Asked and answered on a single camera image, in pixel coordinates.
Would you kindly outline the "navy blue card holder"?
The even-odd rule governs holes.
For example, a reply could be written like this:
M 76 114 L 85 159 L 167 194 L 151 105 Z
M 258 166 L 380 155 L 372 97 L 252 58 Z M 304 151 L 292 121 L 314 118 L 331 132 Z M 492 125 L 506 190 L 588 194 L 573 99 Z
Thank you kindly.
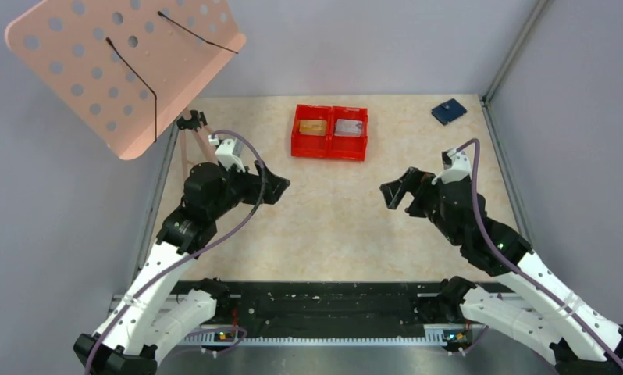
M 455 98 L 440 103 L 431 110 L 431 115 L 443 126 L 467 113 L 467 109 Z

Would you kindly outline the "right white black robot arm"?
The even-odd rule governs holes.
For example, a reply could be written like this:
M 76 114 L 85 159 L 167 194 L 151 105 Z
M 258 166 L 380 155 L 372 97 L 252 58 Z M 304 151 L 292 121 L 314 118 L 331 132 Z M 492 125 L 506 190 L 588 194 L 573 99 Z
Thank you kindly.
M 623 324 L 585 303 L 515 229 L 489 218 L 472 177 L 464 168 L 433 174 L 412 167 L 380 191 L 389 209 L 411 195 L 409 216 L 427 219 L 471 265 L 511 289 L 528 308 L 453 277 L 425 314 L 483 323 L 532 349 L 559 374 L 623 374 Z

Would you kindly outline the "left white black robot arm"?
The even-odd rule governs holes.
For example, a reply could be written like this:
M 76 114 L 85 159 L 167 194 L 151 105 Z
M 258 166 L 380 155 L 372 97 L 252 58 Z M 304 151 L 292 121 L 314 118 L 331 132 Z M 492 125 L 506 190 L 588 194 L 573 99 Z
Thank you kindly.
M 221 323 L 231 303 L 224 284 L 204 279 L 168 313 L 159 312 L 180 277 L 211 248 L 217 221 L 239 204 L 274 205 L 290 181 L 255 163 L 257 172 L 203 162 L 184 181 L 180 204 L 166 217 L 143 268 L 118 305 L 92 334 L 81 334 L 73 351 L 86 374 L 154 374 L 163 359 L 196 327 Z

